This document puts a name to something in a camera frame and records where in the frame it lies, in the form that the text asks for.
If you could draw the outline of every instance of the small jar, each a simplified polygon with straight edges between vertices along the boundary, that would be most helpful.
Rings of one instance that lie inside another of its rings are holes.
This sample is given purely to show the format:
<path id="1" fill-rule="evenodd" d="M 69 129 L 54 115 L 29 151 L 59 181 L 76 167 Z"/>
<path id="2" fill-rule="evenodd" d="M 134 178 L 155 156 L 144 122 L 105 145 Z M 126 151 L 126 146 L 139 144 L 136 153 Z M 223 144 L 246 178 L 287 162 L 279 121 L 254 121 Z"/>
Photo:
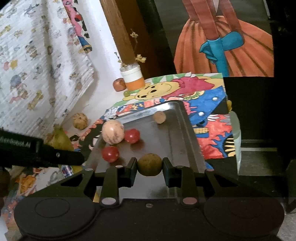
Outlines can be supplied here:
<path id="1" fill-rule="evenodd" d="M 135 91 L 145 86 L 145 80 L 137 63 L 121 67 L 120 72 L 129 91 Z"/>

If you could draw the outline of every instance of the dried flower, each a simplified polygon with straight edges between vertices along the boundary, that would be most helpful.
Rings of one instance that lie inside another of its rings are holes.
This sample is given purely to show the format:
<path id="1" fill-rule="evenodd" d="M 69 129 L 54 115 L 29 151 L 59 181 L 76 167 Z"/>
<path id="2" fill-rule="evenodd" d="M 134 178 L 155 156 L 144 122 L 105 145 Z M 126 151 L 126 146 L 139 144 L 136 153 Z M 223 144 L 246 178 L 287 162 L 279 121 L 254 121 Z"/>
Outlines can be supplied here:
<path id="1" fill-rule="evenodd" d="M 121 61 L 121 59 L 119 58 L 118 54 L 116 52 L 114 52 L 114 53 L 115 53 L 116 57 L 118 58 L 118 61 L 117 62 L 118 63 L 121 63 L 121 67 L 123 67 L 123 68 L 127 67 L 127 65 Z"/>
<path id="2" fill-rule="evenodd" d="M 142 57 L 140 54 L 137 55 L 137 57 L 135 58 L 135 60 L 141 62 L 141 63 L 145 63 L 146 62 L 146 59 L 145 57 Z"/>
<path id="3" fill-rule="evenodd" d="M 131 34 L 132 38 L 137 38 L 139 35 L 136 34 L 132 29 L 131 29 Z"/>

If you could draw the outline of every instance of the printed cartoon fabric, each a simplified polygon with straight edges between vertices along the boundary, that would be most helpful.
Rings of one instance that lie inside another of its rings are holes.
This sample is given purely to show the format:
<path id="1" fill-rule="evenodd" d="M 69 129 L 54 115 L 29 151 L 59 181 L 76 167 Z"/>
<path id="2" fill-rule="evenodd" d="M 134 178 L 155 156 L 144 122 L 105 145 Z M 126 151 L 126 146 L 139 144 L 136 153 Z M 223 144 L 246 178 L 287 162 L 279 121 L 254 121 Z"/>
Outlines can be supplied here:
<path id="1" fill-rule="evenodd" d="M 68 29 L 68 37 L 69 37 L 69 45 L 78 44 L 77 40 L 74 42 L 75 34 L 77 35 L 84 51 L 89 53 L 92 51 L 92 46 L 88 43 L 89 34 L 86 29 L 85 22 L 83 20 L 82 15 L 77 11 L 78 1 L 77 0 L 62 0 L 63 5 L 67 11 L 69 20 L 71 21 L 73 28 Z M 63 19 L 63 23 L 67 22 L 67 18 L 64 18 L 63 9 L 58 9 L 59 18 Z"/>
<path id="2" fill-rule="evenodd" d="M 10 1 L 0 18 L 0 127 L 44 138 L 93 82 L 87 47 L 62 1 Z"/>
<path id="3" fill-rule="evenodd" d="M 103 123 L 169 100 L 182 100 L 205 159 L 235 155 L 232 127 L 221 74 L 177 74 L 146 80 L 146 86 L 106 110 L 82 136 L 71 137 L 76 151 L 87 157 Z"/>

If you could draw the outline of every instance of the red cherry tomato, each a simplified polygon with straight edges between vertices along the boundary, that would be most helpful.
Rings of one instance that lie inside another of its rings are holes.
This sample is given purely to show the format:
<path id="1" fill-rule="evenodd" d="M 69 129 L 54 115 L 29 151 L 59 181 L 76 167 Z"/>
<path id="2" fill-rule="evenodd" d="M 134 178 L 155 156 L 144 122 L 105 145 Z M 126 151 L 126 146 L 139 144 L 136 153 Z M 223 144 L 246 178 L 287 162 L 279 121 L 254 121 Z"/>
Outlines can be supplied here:
<path id="1" fill-rule="evenodd" d="M 136 129 L 127 130 L 124 139 L 131 144 L 136 143 L 140 139 L 140 132 Z"/>
<path id="2" fill-rule="evenodd" d="M 106 146 L 102 150 L 102 157 L 107 162 L 114 162 L 119 158 L 119 151 L 115 146 Z"/>

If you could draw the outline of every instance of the metal tray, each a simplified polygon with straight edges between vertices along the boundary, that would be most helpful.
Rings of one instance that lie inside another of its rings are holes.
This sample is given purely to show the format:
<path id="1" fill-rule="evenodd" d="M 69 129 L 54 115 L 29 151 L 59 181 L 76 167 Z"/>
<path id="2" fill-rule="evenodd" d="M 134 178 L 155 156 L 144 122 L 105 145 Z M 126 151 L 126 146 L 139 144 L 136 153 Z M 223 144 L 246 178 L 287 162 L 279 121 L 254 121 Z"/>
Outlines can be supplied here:
<path id="1" fill-rule="evenodd" d="M 154 121 L 153 114 L 156 111 L 166 114 L 164 123 L 157 124 Z M 124 115 L 117 120 L 124 125 L 125 130 L 139 130 L 141 140 L 135 144 L 125 141 L 116 144 L 120 158 L 114 163 L 108 163 L 101 156 L 101 150 L 108 144 L 100 137 L 87 160 L 86 168 L 105 172 L 110 166 L 125 166 L 131 157 L 140 159 L 145 154 L 154 153 L 161 158 L 168 157 L 173 166 L 187 166 L 194 172 L 204 172 L 205 161 L 182 101 L 168 101 Z M 155 177 L 146 177 L 138 172 L 134 186 L 120 188 L 119 196 L 121 200 L 174 198 L 176 189 L 165 185 L 162 172 Z"/>

